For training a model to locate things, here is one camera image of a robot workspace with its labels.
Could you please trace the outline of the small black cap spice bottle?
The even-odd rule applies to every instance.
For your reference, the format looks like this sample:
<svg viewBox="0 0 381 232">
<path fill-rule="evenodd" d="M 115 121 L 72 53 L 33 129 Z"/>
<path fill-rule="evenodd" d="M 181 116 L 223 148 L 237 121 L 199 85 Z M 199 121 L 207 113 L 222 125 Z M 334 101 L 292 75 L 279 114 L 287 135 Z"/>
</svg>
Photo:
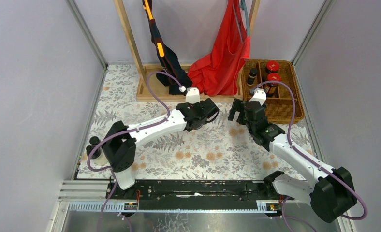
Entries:
<svg viewBox="0 0 381 232">
<path fill-rule="evenodd" d="M 252 68 L 249 70 L 249 75 L 247 78 L 247 85 L 252 86 L 257 78 L 258 70 L 256 68 Z"/>
</svg>

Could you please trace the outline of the red lid sauce jar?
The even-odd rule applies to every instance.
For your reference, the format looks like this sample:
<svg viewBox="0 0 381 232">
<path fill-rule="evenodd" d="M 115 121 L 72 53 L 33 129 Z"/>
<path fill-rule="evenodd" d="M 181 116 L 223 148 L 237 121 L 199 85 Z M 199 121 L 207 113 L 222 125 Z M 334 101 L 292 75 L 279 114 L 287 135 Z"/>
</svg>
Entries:
<svg viewBox="0 0 381 232">
<path fill-rule="evenodd" d="M 267 74 L 278 73 L 279 69 L 280 69 L 280 65 L 275 60 L 270 60 L 265 65 L 265 72 Z"/>
</svg>

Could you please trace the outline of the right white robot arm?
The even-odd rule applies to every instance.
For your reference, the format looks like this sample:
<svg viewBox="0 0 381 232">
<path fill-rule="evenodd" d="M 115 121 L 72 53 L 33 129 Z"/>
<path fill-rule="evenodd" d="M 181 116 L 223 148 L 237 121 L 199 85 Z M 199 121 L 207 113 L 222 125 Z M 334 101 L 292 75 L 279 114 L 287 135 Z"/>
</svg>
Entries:
<svg viewBox="0 0 381 232">
<path fill-rule="evenodd" d="M 268 122 L 259 101 L 234 99 L 228 120 L 239 112 L 237 123 L 245 125 L 254 142 L 287 162 L 304 180 L 276 171 L 264 179 L 269 189 L 308 204 L 323 221 L 331 223 L 357 204 L 350 172 L 323 163 L 294 143 L 278 125 Z"/>
</svg>

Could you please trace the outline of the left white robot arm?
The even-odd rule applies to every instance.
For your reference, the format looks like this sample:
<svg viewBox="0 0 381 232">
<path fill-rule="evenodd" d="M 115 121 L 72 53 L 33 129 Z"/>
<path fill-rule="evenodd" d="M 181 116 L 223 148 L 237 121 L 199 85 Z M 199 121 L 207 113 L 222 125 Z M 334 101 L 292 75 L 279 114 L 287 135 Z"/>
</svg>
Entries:
<svg viewBox="0 0 381 232">
<path fill-rule="evenodd" d="M 180 103 L 168 114 L 147 122 L 124 125 L 114 123 L 100 148 L 108 160 L 120 189 L 126 190 L 135 184 L 131 166 L 136 149 L 166 134 L 198 130 L 219 114 L 219 108 L 211 99 L 197 103 Z"/>
</svg>

